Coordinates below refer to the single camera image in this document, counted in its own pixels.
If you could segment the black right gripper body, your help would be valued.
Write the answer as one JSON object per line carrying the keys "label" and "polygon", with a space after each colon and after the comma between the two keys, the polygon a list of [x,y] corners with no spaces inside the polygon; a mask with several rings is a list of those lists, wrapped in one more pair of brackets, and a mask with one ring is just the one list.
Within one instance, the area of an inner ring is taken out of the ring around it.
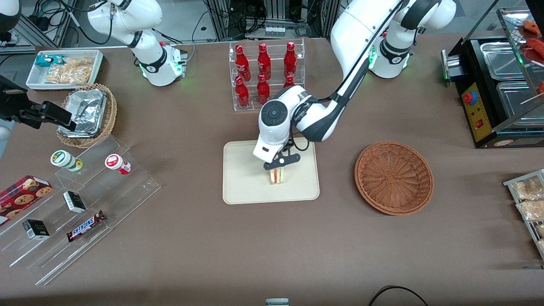
{"label": "black right gripper body", "polygon": [[17,116],[21,110],[31,107],[27,90],[16,85],[4,76],[0,76],[0,118],[11,121],[12,116]]}

